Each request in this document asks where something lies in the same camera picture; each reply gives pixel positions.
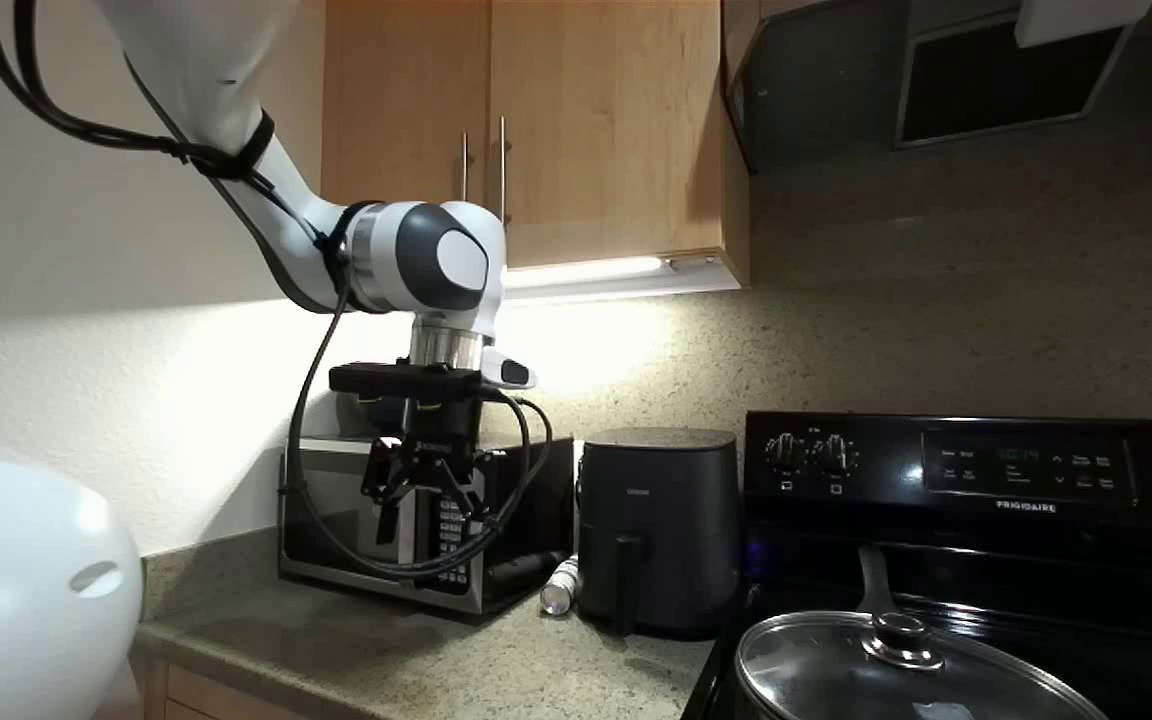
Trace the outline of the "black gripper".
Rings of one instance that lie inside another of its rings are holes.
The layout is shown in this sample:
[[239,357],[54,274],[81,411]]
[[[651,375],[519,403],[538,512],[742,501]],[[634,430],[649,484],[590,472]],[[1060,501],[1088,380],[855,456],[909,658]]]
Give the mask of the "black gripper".
[[416,488],[462,504],[462,546],[486,532],[488,504],[469,493],[478,466],[480,396],[406,396],[400,423],[369,448],[365,493],[375,501],[375,543],[397,541],[400,501]]

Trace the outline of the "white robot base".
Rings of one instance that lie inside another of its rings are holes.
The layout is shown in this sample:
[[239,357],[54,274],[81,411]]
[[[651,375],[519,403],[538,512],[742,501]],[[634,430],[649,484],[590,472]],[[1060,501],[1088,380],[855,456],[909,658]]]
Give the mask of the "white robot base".
[[0,453],[0,720],[92,720],[140,596],[140,551],[114,504]]

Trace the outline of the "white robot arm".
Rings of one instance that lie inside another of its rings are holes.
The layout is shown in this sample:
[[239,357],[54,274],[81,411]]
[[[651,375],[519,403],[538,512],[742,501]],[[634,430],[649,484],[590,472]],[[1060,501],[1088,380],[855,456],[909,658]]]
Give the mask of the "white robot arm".
[[506,222],[474,198],[324,198],[262,104],[255,77],[298,0],[95,0],[163,128],[308,311],[407,311],[416,369],[496,380]]

